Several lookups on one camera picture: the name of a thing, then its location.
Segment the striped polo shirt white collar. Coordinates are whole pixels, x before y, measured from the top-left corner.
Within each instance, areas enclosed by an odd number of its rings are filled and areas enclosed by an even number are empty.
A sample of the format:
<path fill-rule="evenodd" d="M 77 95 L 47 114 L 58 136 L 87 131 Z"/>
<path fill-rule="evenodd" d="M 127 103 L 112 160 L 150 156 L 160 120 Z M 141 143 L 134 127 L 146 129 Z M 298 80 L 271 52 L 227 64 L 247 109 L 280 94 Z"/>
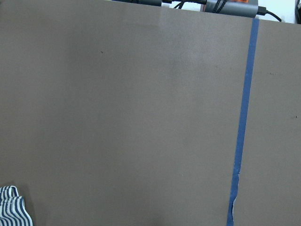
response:
<path fill-rule="evenodd" d="M 25 208 L 24 197 L 16 186 L 0 188 L 0 225 L 33 226 L 33 221 Z"/>

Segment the black power strip near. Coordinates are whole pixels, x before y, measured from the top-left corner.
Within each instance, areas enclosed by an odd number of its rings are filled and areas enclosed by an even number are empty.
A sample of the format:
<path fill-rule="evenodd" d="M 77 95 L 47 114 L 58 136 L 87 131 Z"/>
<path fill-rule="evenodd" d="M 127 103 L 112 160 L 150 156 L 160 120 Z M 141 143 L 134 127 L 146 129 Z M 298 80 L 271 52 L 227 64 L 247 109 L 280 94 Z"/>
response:
<path fill-rule="evenodd" d="M 220 9 L 223 2 L 224 1 L 221 0 L 216 11 L 214 11 L 217 0 L 208 0 L 203 11 L 208 13 L 250 18 L 255 18 L 257 15 L 264 16 L 268 12 L 265 7 L 259 6 L 257 0 L 227 0 L 222 9 Z"/>

